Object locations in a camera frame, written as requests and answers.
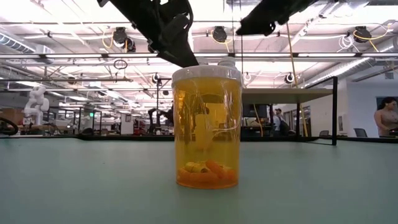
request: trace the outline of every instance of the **orange pill bottle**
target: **orange pill bottle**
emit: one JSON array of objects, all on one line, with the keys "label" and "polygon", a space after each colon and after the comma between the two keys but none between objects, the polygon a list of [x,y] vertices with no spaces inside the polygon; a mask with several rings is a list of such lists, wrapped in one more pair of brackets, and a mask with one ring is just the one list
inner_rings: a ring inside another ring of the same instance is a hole
[{"label": "orange pill bottle", "polygon": [[198,189],[238,184],[242,76],[199,65],[172,79],[177,183]]}]

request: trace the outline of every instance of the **office chair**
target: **office chair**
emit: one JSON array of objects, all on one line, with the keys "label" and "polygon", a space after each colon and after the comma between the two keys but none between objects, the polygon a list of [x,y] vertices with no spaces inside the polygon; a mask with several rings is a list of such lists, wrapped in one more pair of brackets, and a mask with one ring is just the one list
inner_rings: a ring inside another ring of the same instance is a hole
[{"label": "office chair", "polygon": [[355,135],[356,137],[360,137],[360,138],[367,138],[368,135],[366,134],[365,129],[363,128],[354,128],[355,131]]},{"label": "office chair", "polygon": [[319,133],[319,136],[329,136],[329,130],[323,130]]}]

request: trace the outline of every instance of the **shelf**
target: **shelf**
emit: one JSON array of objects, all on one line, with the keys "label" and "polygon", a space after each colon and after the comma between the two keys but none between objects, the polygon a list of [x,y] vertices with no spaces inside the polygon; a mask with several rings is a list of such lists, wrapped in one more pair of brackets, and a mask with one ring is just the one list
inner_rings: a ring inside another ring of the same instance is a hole
[{"label": "shelf", "polygon": [[331,94],[332,90],[327,89],[245,88],[242,93],[242,102],[244,104],[296,104]]}]

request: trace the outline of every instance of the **woman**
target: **woman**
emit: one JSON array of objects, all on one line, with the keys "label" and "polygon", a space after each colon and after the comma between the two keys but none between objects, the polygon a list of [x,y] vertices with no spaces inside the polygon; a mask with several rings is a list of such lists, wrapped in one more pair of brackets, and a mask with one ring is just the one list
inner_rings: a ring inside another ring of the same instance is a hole
[{"label": "woman", "polygon": [[397,101],[394,97],[386,97],[381,101],[374,114],[374,120],[379,128],[379,136],[389,136],[390,130],[398,128]]}]

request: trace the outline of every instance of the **green table surface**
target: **green table surface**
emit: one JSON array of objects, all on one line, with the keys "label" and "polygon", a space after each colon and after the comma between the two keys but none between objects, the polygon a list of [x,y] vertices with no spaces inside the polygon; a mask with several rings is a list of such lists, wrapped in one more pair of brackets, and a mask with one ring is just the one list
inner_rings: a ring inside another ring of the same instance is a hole
[{"label": "green table surface", "polygon": [[398,145],[243,142],[239,185],[175,183],[172,142],[0,139],[0,223],[398,223]]}]

